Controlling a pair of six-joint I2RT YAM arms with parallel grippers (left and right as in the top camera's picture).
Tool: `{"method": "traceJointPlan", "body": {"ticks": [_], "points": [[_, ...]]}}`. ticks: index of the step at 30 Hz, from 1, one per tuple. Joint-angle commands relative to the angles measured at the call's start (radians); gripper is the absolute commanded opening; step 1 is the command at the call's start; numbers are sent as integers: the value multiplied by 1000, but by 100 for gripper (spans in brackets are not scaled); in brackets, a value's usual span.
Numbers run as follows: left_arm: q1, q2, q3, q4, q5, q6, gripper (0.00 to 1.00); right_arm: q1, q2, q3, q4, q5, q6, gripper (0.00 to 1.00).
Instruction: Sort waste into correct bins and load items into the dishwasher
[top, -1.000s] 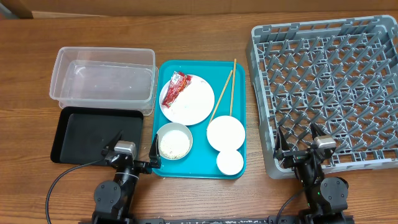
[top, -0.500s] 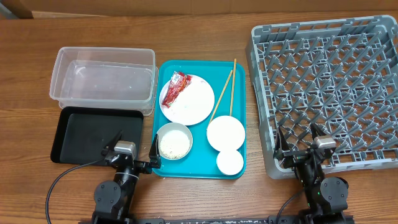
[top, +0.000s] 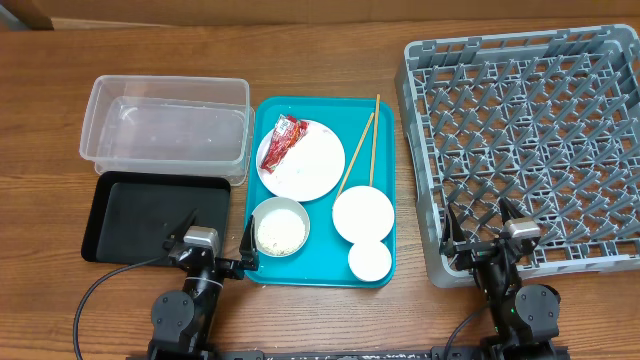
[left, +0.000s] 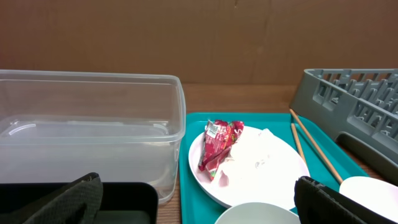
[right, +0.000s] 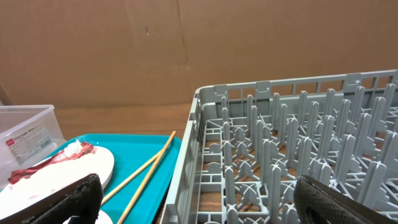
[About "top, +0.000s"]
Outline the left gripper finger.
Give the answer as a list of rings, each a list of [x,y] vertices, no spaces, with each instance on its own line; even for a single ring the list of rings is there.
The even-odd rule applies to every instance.
[[[183,242],[189,228],[195,223],[198,215],[198,209],[192,209],[187,216],[181,220],[178,225],[169,232],[167,238],[163,242],[164,250],[171,250],[176,243]]]
[[[255,235],[255,218],[249,217],[239,246],[240,269],[243,271],[257,271],[259,268],[259,254]]]

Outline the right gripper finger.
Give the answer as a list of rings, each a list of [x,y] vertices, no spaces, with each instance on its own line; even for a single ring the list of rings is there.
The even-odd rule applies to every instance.
[[[466,238],[454,210],[447,205],[444,220],[444,230],[439,251],[446,257],[453,259],[456,270],[471,268],[471,243]]]
[[[507,223],[510,220],[524,218],[524,215],[518,210],[518,208],[508,199],[501,197],[498,200],[501,220],[503,223]]]

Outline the white rice pile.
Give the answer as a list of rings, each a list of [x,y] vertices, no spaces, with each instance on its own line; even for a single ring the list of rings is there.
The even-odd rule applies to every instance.
[[[267,213],[259,222],[257,241],[262,252],[270,256],[288,256],[304,243],[306,226],[303,219],[288,209]]]

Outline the grey bowl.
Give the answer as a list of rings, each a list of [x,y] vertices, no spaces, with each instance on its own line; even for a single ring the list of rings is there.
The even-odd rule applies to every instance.
[[[286,198],[286,197],[272,197],[272,198],[269,198],[269,199],[261,202],[254,209],[254,211],[252,213],[252,215],[255,218],[255,235],[256,235],[257,249],[261,253],[263,253],[263,252],[262,252],[262,249],[261,249],[261,247],[260,247],[260,245],[258,244],[258,241],[257,241],[258,224],[264,218],[264,216],[267,213],[269,213],[269,212],[271,212],[273,210],[276,210],[276,209],[288,209],[288,210],[291,210],[291,211],[295,212],[296,214],[298,214],[303,219],[303,221],[305,223],[305,226],[306,226],[306,235],[305,235],[305,241],[304,241],[303,245],[305,244],[305,242],[306,242],[306,240],[307,240],[307,238],[308,238],[308,236],[310,234],[310,219],[309,219],[309,216],[308,216],[306,210],[304,209],[304,207],[300,203],[298,203],[295,200]],[[270,256],[270,257],[287,257],[287,256]]]

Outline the small white cup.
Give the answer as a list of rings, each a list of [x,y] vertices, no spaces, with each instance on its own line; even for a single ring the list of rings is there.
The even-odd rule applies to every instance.
[[[382,280],[391,271],[392,256],[382,242],[358,242],[349,251],[348,264],[357,279],[375,282]]]

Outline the medium white bowl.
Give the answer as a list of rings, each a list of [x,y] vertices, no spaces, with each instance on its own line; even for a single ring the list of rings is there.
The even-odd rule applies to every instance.
[[[351,243],[384,240],[395,222],[390,199],[370,186],[344,191],[332,207],[332,221],[338,234]]]

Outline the large white plate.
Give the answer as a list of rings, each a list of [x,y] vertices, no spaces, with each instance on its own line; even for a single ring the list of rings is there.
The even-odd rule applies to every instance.
[[[261,140],[255,155],[255,170],[266,189],[278,197],[297,202],[321,198],[331,192],[345,170],[345,151],[338,136],[327,126],[309,120],[308,133],[290,149],[269,173],[260,165],[273,131]]]

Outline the red snack wrapper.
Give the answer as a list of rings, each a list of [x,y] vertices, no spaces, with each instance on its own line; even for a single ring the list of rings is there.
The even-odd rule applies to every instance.
[[[260,168],[273,173],[286,156],[307,133],[310,124],[306,120],[292,115],[280,115],[273,128],[267,152],[260,163]]]

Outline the wooden chopstick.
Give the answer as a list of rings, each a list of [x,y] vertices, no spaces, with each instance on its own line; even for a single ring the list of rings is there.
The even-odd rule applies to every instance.
[[[376,164],[376,153],[377,153],[377,135],[378,135],[378,122],[379,122],[379,112],[380,112],[380,102],[381,96],[380,94],[376,94],[376,103],[375,109],[373,113],[373,135],[372,135],[372,146],[371,146],[371,162],[370,162],[370,173],[369,173],[369,186],[374,186],[374,177],[375,177],[375,164]]]
[[[347,170],[345,171],[345,174],[344,174],[344,176],[342,178],[342,181],[340,183],[339,190],[338,190],[338,193],[336,195],[336,198],[335,198],[334,202],[337,201],[337,199],[341,196],[341,194],[342,194],[342,192],[344,190],[344,187],[345,187],[346,182],[347,182],[347,180],[348,180],[348,178],[349,178],[349,176],[351,174],[351,171],[352,171],[353,166],[354,166],[354,164],[355,164],[355,162],[357,160],[357,157],[358,157],[358,155],[360,153],[360,150],[362,148],[364,140],[365,140],[365,138],[366,138],[366,136],[367,136],[367,134],[369,132],[369,128],[371,127],[371,124],[373,123],[373,113],[374,112],[372,112],[370,114],[369,119],[367,121],[367,124],[366,124],[366,126],[365,126],[365,128],[364,128],[364,130],[363,130],[363,132],[361,134],[359,142],[358,142],[358,144],[356,146],[356,149],[354,150],[354,153],[353,153],[353,155],[351,157],[350,163],[349,163],[349,165],[347,167]]]

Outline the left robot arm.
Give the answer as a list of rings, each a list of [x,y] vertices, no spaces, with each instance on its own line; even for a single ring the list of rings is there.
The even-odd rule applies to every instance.
[[[186,277],[180,290],[160,295],[152,306],[148,359],[219,359],[208,338],[224,281],[242,280],[247,271],[258,268],[253,218],[245,227],[236,260],[222,256],[218,231],[198,226],[197,214],[192,210],[163,243],[170,263]]]

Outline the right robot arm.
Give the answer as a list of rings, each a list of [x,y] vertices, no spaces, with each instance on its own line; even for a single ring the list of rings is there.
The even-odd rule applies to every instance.
[[[565,360],[565,347],[553,339],[559,335],[561,296],[551,286],[524,285],[517,270],[522,257],[531,255],[541,239],[541,228],[513,203],[499,200],[502,230],[489,242],[470,242],[451,205],[445,213],[440,252],[454,259],[458,271],[469,270],[487,301],[496,334],[476,347],[455,348],[457,335],[481,310],[469,315],[449,336],[443,359]]]

